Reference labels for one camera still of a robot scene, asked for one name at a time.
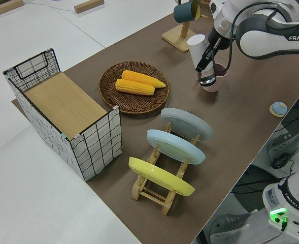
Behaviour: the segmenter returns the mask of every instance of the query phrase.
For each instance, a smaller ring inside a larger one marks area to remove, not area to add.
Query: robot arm
[[[286,233],[299,240],[299,172],[268,185],[262,197],[269,223],[282,230],[283,219],[288,218]]]
[[[196,68],[198,72],[214,62],[218,50],[227,48],[228,69],[233,40],[246,56],[254,59],[299,54],[299,5],[295,0],[212,0],[210,9],[214,26],[208,35],[209,46]]]

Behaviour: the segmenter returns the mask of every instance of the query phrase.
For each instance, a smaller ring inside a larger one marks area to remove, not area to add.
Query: light blue plate
[[[184,110],[164,108],[160,117],[166,126],[171,122],[172,131],[185,138],[193,140],[197,134],[200,134],[198,140],[207,140],[214,135],[213,129],[207,122]]]
[[[200,164],[205,159],[205,154],[190,142],[165,131],[148,130],[147,141],[153,147],[158,145],[158,150],[180,162],[190,159],[189,164]]]

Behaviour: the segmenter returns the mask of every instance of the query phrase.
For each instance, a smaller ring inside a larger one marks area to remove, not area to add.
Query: mug tree stand
[[[173,29],[163,33],[162,38],[175,46],[182,52],[189,51],[187,41],[190,37],[196,35],[189,29],[190,21],[174,27]]]

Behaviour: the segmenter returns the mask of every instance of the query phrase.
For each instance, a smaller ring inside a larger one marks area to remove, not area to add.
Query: woven basket tray
[[[166,87],[156,88],[152,96],[117,91],[115,82],[121,78],[124,70],[132,70],[152,76],[166,84]],[[166,76],[156,67],[142,62],[129,61],[116,64],[106,70],[99,81],[98,89],[103,100],[111,107],[118,105],[121,112],[144,114],[158,109],[165,103],[170,93],[170,84]]]

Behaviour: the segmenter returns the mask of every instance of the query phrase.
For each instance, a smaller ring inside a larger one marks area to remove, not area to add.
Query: wooden block
[[[69,140],[106,114],[62,72],[24,93]]]
[[[11,0],[7,3],[0,4],[0,14],[6,13],[13,9],[17,9],[24,5],[23,0]]]
[[[74,9],[75,9],[75,12],[77,14],[79,14],[79,13],[82,13],[86,10],[95,8],[102,4],[104,4],[104,0],[89,0],[87,2],[84,2],[82,4],[78,4],[78,5],[74,6]]]

